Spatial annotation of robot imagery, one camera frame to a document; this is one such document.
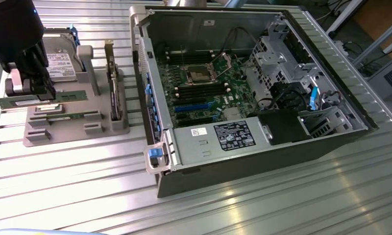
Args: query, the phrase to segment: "motherboard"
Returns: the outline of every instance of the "motherboard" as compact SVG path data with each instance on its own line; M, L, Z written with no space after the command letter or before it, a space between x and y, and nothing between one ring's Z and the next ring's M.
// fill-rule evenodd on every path
M238 58L217 55L209 63L157 61L173 126L245 118L256 107Z

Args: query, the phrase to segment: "aluminum work surface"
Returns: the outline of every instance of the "aluminum work surface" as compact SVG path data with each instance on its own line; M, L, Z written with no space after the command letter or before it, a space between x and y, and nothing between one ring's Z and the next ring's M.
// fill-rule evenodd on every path
M157 199L141 154L146 141L130 58L130 1L34 4L46 27L74 24L81 44L94 47L97 69L105 63L104 40L114 39L132 127L122 136L25 148L26 110L0 111L0 229L108 235L392 234L392 118L334 56L308 13L278 7L292 12L380 129L316 161Z

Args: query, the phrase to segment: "green motherboard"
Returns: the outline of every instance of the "green motherboard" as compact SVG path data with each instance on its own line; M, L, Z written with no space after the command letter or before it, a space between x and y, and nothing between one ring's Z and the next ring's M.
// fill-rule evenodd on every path
M229 110L232 110L233 115L236 114L233 119L245 118L253 111L256 103L250 95L250 89L245 80L246 77L242 74L241 64L236 56L226 55L226 59L218 56L212 62L210 71L213 70L217 76L214 81L208 80L209 78L202 71L197 71L202 67L209 67L206 64L169 65L161 61L158 61L157 64L168 111L174 127L230 120L229 116L226 116L226 111ZM194 83L192 84L189 84L188 80L189 76L192 76L190 73L193 75L197 74L198 78L201 78L201 80L194 79ZM177 89L197 89L201 86L220 85L225 86L222 94L212 94L208 91L200 93L194 92L192 93L193 95L188 97L192 99L204 99L204 102L184 105L177 104L182 100L190 100L190 98L177 94Z

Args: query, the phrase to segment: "barcode label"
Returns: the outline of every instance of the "barcode label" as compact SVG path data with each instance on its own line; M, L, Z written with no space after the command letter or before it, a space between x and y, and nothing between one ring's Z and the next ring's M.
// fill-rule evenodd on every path
M75 76L75 71L71 66L70 58L66 53L46 54L47 57L47 72L50 77Z
M206 128L197 128L197 129L192 129L192 136L201 136L208 134L206 132Z

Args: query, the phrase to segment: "hard drive label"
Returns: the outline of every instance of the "hard drive label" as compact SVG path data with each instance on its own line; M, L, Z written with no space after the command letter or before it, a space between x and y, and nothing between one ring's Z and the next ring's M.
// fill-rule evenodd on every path
M66 53L46 54L46 57L49 62L49 66L46 68L49 77L75 76L75 71Z
M213 128L224 151L256 145L245 121L216 125Z

